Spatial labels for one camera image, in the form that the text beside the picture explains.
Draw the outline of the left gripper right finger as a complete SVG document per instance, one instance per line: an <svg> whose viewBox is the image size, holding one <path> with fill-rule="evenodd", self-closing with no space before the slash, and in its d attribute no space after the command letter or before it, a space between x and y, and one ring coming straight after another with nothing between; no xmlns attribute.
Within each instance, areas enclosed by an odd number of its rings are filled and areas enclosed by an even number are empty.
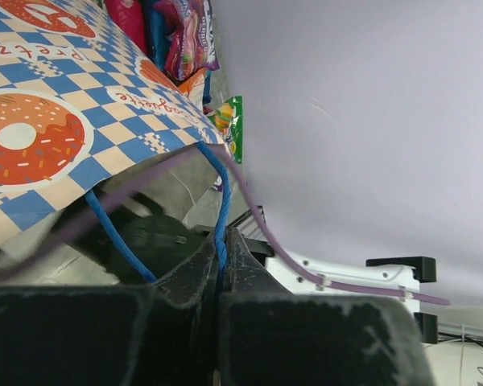
<svg viewBox="0 0 483 386"><path fill-rule="evenodd" d="M223 385L432 385L415 320L390 298L295 295L237 230L219 311Z"/></svg>

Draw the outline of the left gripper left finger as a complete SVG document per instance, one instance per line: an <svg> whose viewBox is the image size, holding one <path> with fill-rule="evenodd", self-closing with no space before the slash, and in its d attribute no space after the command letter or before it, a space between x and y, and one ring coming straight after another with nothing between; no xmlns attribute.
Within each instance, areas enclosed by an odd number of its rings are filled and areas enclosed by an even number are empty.
<svg viewBox="0 0 483 386"><path fill-rule="evenodd" d="M210 385L212 237L150 285L0 286L0 385Z"/></svg>

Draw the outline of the green yellow Foxs candy bag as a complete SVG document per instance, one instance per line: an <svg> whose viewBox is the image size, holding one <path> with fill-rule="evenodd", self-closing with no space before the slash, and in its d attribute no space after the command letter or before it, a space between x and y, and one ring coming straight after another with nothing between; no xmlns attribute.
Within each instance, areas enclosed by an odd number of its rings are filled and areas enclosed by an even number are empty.
<svg viewBox="0 0 483 386"><path fill-rule="evenodd" d="M232 96L217 109L212 110L208 119L220 131L225 144L229 148L233 160L243 163L243 98Z"/></svg>

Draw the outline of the blue checkered paper bag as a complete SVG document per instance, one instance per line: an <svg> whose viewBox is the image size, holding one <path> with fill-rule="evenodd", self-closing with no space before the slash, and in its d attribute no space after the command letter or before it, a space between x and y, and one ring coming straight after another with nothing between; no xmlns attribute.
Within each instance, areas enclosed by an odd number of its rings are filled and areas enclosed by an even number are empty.
<svg viewBox="0 0 483 386"><path fill-rule="evenodd" d="M223 146L99 7L0 1L0 245L160 154Z"/></svg>

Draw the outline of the green orange Foxs candy bag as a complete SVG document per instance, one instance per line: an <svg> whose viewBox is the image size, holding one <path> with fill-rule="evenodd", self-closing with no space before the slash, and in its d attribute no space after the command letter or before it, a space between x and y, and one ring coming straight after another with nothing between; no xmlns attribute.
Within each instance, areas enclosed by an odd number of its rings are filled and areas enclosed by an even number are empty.
<svg viewBox="0 0 483 386"><path fill-rule="evenodd" d="M199 69L187 80L178 85L178 89L198 109L202 110L204 105L210 101L209 70L206 68Z"/></svg>

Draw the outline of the purple Foxs candy bag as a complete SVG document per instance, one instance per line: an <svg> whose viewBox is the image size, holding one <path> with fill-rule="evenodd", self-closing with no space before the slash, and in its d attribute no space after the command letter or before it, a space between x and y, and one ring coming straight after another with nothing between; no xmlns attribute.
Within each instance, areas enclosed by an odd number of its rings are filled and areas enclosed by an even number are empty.
<svg viewBox="0 0 483 386"><path fill-rule="evenodd" d="M184 81L202 68L220 67L210 1L157 1L153 8L172 31L164 69L173 79Z"/></svg>

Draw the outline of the blue Slendy fruit snack bag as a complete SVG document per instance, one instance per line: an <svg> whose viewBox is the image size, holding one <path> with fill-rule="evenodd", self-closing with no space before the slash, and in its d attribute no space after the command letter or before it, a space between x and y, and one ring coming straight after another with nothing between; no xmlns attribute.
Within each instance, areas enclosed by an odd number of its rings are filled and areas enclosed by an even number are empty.
<svg viewBox="0 0 483 386"><path fill-rule="evenodd" d="M159 70L164 71L170 49L167 39L168 28L163 15L154 8L155 4L156 1L143 3L147 46L153 63Z"/></svg>

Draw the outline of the red REAL chips bag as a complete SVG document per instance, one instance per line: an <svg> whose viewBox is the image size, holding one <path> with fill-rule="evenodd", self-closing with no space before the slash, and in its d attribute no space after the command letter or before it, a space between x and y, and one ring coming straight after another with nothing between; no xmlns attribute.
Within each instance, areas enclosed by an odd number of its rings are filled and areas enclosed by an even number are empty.
<svg viewBox="0 0 483 386"><path fill-rule="evenodd" d="M144 54L147 54L142 7L136 0L105 0L111 19L125 32Z"/></svg>

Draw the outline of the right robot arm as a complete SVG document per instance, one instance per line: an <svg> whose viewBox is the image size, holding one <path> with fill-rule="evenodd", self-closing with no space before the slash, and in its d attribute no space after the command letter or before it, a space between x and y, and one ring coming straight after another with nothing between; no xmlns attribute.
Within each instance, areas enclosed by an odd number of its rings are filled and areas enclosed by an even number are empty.
<svg viewBox="0 0 483 386"><path fill-rule="evenodd" d="M163 277L181 261L190 257L202 244L213 228L197 225L188 228L181 221L167 215L160 205L138 193L135 199L149 211L139 216L127 207L121 206L109 218L133 254L156 276ZM230 228L241 233L250 255L282 285L295 294L316 292L316 287L289 268L256 228L256 221L246 211L232 223ZM101 224L93 225L83 235L70 241L76 251L104 267L120 282L138 283L142 280L130 263L116 249L114 242ZM369 259L365 266L335 265L293 255L293 259L306 270L330 281L348 284L353 293L365 287L379 288L390 292L393 288L405 294L412 292L413 298L405 301L406 308L414 315L425 343L438 340L438 318L420 311L423 302L431 302L429 295L419 295L422 283L437 280L436 260L431 257L390 257Z"/></svg>

